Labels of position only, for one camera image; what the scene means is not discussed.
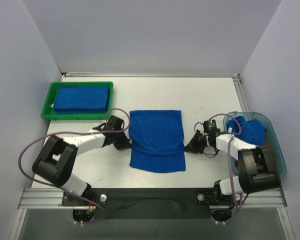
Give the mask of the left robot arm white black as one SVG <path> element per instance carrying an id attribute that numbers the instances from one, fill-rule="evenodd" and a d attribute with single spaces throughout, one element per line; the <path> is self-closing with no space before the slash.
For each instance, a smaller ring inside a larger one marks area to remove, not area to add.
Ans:
<path id="1" fill-rule="evenodd" d="M 91 186 L 72 173 L 76 157 L 93 149 L 114 145 L 117 150 L 129 149 L 130 140 L 123 131 L 124 120 L 110 116 L 107 122 L 87 134 L 60 138 L 50 136 L 32 165 L 32 172 L 77 196 L 88 198 Z"/>

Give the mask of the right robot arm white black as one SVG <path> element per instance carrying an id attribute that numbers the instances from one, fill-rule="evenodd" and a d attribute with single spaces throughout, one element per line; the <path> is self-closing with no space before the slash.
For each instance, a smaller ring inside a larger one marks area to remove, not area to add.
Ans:
<path id="1" fill-rule="evenodd" d="M 184 151 L 203 154 L 206 147 L 227 153 L 229 178 L 215 184 L 221 196 L 236 196 L 276 189 L 281 178 L 275 155 L 267 146 L 247 143 L 219 129 L 202 133 L 197 130 Z"/>

